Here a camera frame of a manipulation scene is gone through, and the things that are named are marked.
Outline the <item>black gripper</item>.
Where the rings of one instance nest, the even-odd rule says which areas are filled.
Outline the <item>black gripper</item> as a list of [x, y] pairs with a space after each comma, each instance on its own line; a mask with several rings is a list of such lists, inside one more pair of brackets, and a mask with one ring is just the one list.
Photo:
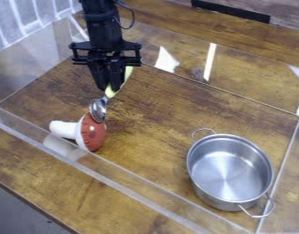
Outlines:
[[[100, 90], [104, 90], [109, 83], [111, 89], [117, 91], [124, 82], [124, 66], [139, 67], [141, 64], [141, 45], [123, 39], [121, 27], [116, 21], [88, 22], [87, 29], [88, 40], [72, 42], [68, 46], [73, 52], [73, 63], [88, 64], [96, 87]], [[89, 56], [81, 56], [80, 50], [89, 52], [95, 59], [108, 61], [111, 56], [120, 59], [112, 59], [109, 62], [109, 78], [107, 65], [99, 61], [88, 62]]]

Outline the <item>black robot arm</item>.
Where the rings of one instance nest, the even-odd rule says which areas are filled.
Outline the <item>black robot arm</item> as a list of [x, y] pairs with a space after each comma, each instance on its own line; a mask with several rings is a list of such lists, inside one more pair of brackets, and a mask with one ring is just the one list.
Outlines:
[[121, 36], [124, 27], [116, 5], [133, 13], [133, 9], [121, 0], [79, 0], [83, 8], [83, 19], [87, 24], [89, 39], [72, 42], [72, 62], [87, 65], [96, 87], [107, 86], [117, 91], [125, 81], [125, 67], [141, 65], [139, 43], [125, 41]]

